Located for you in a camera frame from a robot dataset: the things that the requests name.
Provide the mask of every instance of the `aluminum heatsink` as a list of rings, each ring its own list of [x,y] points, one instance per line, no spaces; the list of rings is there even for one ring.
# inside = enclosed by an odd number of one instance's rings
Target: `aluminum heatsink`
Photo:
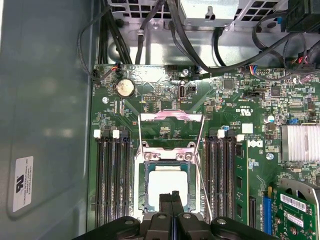
[[[285,162],[320,162],[320,126],[281,126],[282,160]]]

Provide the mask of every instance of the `black cable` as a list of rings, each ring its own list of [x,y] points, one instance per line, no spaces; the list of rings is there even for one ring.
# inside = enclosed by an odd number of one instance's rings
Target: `black cable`
[[[286,55],[287,55],[287,49],[289,47],[289,43],[290,43],[290,40],[287,40],[285,45],[284,45],[284,48],[283,48],[283,53],[282,53],[282,60],[283,60],[283,65],[284,65],[284,68],[287,70],[287,71],[290,71],[291,73],[293,74],[304,74],[306,72],[298,72],[298,69],[300,69],[303,64],[304,64],[304,59],[306,58],[307,56],[307,42],[306,42],[306,38],[303,34],[299,34],[301,39],[302,39],[302,43],[303,43],[303,60],[299,63],[299,65],[296,67],[296,69],[290,69],[289,66],[287,65],[287,62],[286,62]]]
[[[137,47],[138,47],[138,50],[135,55],[134,63],[138,65],[141,62],[142,50],[144,48],[144,36],[143,35],[138,35],[138,46]]]
[[[178,42],[178,40],[176,38],[176,30],[175,30],[174,23],[172,21],[170,21],[168,26],[169,26],[169,29],[171,31],[172,39],[173,39],[173,42],[174,42],[175,46],[179,49],[179,51],[182,54],[184,54],[187,58],[189,58],[193,62],[194,65],[198,66],[199,64],[193,59],[193,57]]]
[[[314,59],[312,59],[312,56],[314,56],[314,53],[320,52],[320,41],[317,41],[309,50],[309,53],[307,55],[307,61],[308,63],[313,63]]]
[[[303,34],[299,34],[299,36],[301,37],[302,39],[302,43],[303,43],[303,59],[305,59],[305,57],[307,56],[307,42],[306,42],[306,38]],[[302,71],[298,71],[304,64],[304,61],[302,60],[299,65],[295,68],[295,69],[290,69],[289,66],[287,65],[287,62],[286,62],[286,55],[287,55],[287,50],[288,50],[288,47],[289,47],[289,43],[290,43],[290,40],[291,39],[288,39],[284,45],[284,48],[283,48],[283,53],[282,53],[282,58],[283,58],[283,64],[284,64],[284,68],[290,72],[290,74],[286,75],[286,76],[283,76],[283,77],[280,77],[280,78],[276,78],[276,79],[272,79],[272,78],[265,78],[265,77],[262,77],[262,76],[258,76],[256,74],[253,74],[255,77],[261,79],[261,80],[265,80],[265,81],[282,81],[282,80],[285,80],[285,79],[288,79],[290,78],[291,76],[293,75],[301,75],[301,76],[307,76],[307,75],[311,75],[311,74],[318,74],[320,73],[320,70],[316,70],[316,71],[311,71],[311,72],[302,72]]]
[[[225,73],[228,71],[232,71],[236,68],[240,68],[243,67],[245,65],[251,64],[256,62],[257,60],[261,59],[262,57],[264,57],[265,55],[267,55],[268,53],[270,53],[272,50],[274,50],[275,48],[277,48],[278,46],[280,46],[281,44],[283,44],[284,42],[286,42],[288,39],[296,36],[298,33],[289,33],[288,35],[286,35],[285,37],[281,38],[280,40],[278,40],[277,42],[275,42],[273,45],[271,45],[270,47],[268,47],[267,49],[265,49],[264,51],[260,52],[259,54],[244,60],[242,62],[239,62],[237,64],[231,65],[231,66],[224,66],[224,67],[217,67],[217,68],[213,68],[213,67],[208,67],[204,64],[204,62],[200,59],[200,57],[198,56],[198,54],[196,53],[195,49],[193,48],[193,46],[191,45],[188,37],[186,36],[185,30],[182,26],[179,14],[178,14],[178,9],[175,3],[175,0],[167,0],[168,6],[169,6],[169,10],[171,13],[171,17],[172,17],[172,21],[174,23],[175,29],[181,39],[181,42],[185,48],[185,50],[194,58],[194,60],[199,63],[200,67],[211,74],[221,74],[221,73]]]
[[[265,16],[264,18],[262,18],[260,21],[258,21],[258,23],[253,27],[252,29],[252,40],[253,40],[253,43],[256,45],[256,47],[258,49],[260,49],[261,51],[264,51],[265,49],[267,49],[268,47],[262,43],[258,36],[257,36],[257,29],[258,27],[261,25],[261,23],[267,21],[267,20],[270,20],[270,19],[275,19],[275,18],[283,18],[286,16],[286,11],[279,11],[279,12],[276,12],[276,13],[273,13],[273,14],[270,14],[270,15],[267,15]],[[273,56],[275,56],[278,61],[283,64],[283,57],[281,56],[280,53],[278,53],[277,51],[275,50],[272,50],[270,52],[270,54],[272,54]]]
[[[165,4],[165,0],[158,0],[156,4],[154,5],[154,8],[149,12],[149,14],[146,16],[146,18],[143,20],[140,30],[145,30],[148,22],[157,14],[157,12],[162,8],[162,6]],[[144,47],[144,36],[139,35],[138,36],[138,50],[135,56],[135,64],[140,64],[141,62],[141,55],[142,55],[142,49]]]
[[[104,10],[102,12],[100,12],[96,17],[94,17],[94,19],[92,21],[90,21],[89,23],[87,23],[84,28],[79,32],[78,34],[78,38],[77,38],[77,45],[76,45],[76,49],[77,49],[77,53],[81,62],[81,66],[83,68],[83,70],[85,71],[86,74],[88,74],[88,76],[93,79],[94,81],[101,81],[104,80],[106,77],[108,77],[110,75],[110,73],[112,72],[112,70],[110,69],[109,71],[107,71],[102,77],[95,77],[92,75],[92,73],[89,71],[86,62],[85,62],[85,58],[84,58],[84,54],[82,51],[82,35],[84,34],[84,32],[92,25],[95,24],[102,16],[104,16],[109,10],[111,9],[110,6],[104,8]]]
[[[106,21],[109,23],[109,26],[110,26],[110,33],[112,35],[112,38],[113,38],[113,41],[114,41],[114,44],[115,44],[115,47],[116,47],[116,50],[117,52],[119,53],[119,56],[120,56],[120,60],[121,62],[123,62],[124,64],[129,64],[129,61],[128,59],[126,58],[126,55],[124,53],[124,49],[123,47],[121,46],[120,44],[120,41],[118,39],[118,36],[116,34],[116,32],[114,31],[115,28],[114,26],[112,26],[111,24],[111,19],[113,19],[113,16],[112,16],[112,13],[111,11],[108,11],[107,14],[106,14]]]
[[[123,51],[126,63],[127,64],[132,64],[132,60],[131,60],[131,57],[130,57],[130,53],[128,51],[127,44],[126,44],[124,38],[122,37],[122,34],[119,31],[119,28],[118,28],[118,26],[116,24],[114,16],[112,15],[111,10],[110,10],[110,12],[107,13],[107,19],[108,19],[108,23],[109,23],[110,29],[113,30],[114,35],[117,37],[117,39],[119,41],[119,44],[122,47],[122,51]]]
[[[219,38],[221,37],[222,33],[224,32],[224,27],[216,27],[213,31],[212,34],[212,39],[213,39],[213,51],[215,54],[216,59],[218,60],[219,64],[222,67],[226,67],[227,65],[225,64],[225,62],[222,60],[220,53],[219,53]]]
[[[107,1],[101,0],[101,2],[103,6],[109,6]],[[124,64],[132,64],[127,44],[117,27],[114,16],[112,15],[112,11],[106,14],[106,22],[107,25],[110,25],[110,33],[112,35],[115,47],[119,53],[121,62],[123,62]]]

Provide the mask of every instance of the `side panel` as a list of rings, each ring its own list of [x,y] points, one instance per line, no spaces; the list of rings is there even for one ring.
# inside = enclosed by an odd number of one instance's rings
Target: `side panel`
[[[76,45],[92,9],[91,0],[4,0],[0,239],[62,240],[86,230],[90,91]],[[16,159],[30,156],[31,203],[13,212]]]

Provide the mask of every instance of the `mounting screw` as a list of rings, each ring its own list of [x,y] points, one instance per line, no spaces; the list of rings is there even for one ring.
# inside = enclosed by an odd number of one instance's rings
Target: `mounting screw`
[[[154,28],[154,29],[158,29],[158,28],[159,28],[159,24],[158,24],[157,22],[155,22],[155,23],[153,24],[153,28]]]
[[[218,224],[221,224],[221,225],[227,224],[226,220],[224,220],[224,219],[218,219],[216,222],[217,222]]]
[[[268,159],[268,160],[272,160],[272,159],[274,159],[275,158],[275,156],[271,153],[271,152],[269,152],[267,155],[266,155],[266,159]]]
[[[151,158],[152,158],[152,155],[151,155],[150,152],[146,152],[146,153],[144,154],[144,159],[145,159],[145,160],[150,160]]]
[[[294,226],[290,227],[290,232],[291,232],[293,235],[297,235],[297,229],[296,229]]]
[[[189,70],[188,69],[183,69],[182,70],[182,75],[183,76],[188,76],[189,75]]]
[[[102,98],[102,102],[104,104],[107,104],[109,102],[109,98],[107,98],[106,96]]]
[[[276,224],[280,224],[281,223],[281,219],[279,217],[277,217],[277,216],[275,217],[275,223]]]
[[[186,154],[184,155],[184,158],[185,158],[185,160],[187,160],[187,161],[191,161],[191,160],[192,160],[192,154],[191,154],[191,153],[186,153]]]
[[[191,215],[189,213],[186,213],[186,214],[183,214],[183,217],[185,219],[190,219],[191,218]]]

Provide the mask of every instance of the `white label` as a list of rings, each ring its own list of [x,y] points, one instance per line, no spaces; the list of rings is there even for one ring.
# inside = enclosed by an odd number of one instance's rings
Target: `white label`
[[[262,148],[264,146],[264,142],[262,140],[258,140],[258,141],[255,141],[255,140],[248,140],[248,147],[252,147],[252,148]]]
[[[307,205],[303,202],[294,200],[293,198],[280,194],[280,199],[282,202],[289,204],[292,207],[295,207],[296,209],[299,209],[301,211],[307,212]]]
[[[18,158],[15,161],[13,212],[31,203],[34,157]]]
[[[290,213],[287,213],[286,216],[289,221],[297,224],[298,226],[300,226],[302,228],[304,227],[304,221],[302,221],[300,218],[297,218],[297,217],[291,215]]]

